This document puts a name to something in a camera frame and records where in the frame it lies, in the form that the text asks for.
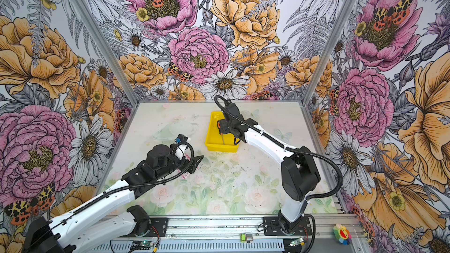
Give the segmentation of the orange black handled screwdriver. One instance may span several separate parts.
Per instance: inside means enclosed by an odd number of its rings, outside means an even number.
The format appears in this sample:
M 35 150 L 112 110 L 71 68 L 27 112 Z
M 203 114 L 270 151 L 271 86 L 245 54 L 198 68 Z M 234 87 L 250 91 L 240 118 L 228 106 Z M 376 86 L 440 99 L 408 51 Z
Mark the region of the orange black handled screwdriver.
M 224 136 L 223 136 L 223 128 L 222 128 L 222 124 L 223 124 L 223 120 L 222 120 L 222 119 L 221 119 L 221 120 L 218 120 L 218 122 L 217 122 L 217 128 L 218 128 L 219 134 L 220 134 L 220 136 L 221 136 L 222 144 L 224 145 L 224 144 L 225 144 L 225 139 L 224 139 Z

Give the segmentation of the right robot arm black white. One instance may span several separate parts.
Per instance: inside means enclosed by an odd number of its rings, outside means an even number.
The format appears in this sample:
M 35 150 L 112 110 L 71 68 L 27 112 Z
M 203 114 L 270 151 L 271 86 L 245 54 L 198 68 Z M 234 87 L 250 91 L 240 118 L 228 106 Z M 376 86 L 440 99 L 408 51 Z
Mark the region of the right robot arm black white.
M 309 195 L 321 181 L 311 151 L 305 146 L 290 146 L 266 133 L 253 119 L 244 119 L 231 100 L 217 96 L 215 103 L 224 115 L 217 122 L 220 134 L 232 134 L 235 145 L 244 142 L 254 146 L 280 164 L 281 184 L 288 198 L 279 211 L 278 223 L 284 234 L 293 234 L 305 215 Z

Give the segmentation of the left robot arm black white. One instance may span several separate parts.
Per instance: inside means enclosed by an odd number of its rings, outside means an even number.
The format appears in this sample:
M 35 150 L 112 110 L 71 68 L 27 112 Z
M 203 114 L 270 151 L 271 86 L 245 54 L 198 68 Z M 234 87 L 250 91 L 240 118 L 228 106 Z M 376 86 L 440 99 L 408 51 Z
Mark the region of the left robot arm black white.
M 33 221 L 22 252 L 85 253 L 116 237 L 146 235 L 151 228 L 150 218 L 140 206 L 133 206 L 116 218 L 105 217 L 156 186 L 194 173 L 203 158 L 195 155 L 182 134 L 170 146 L 154 146 L 146 159 L 103 193 L 51 220 Z

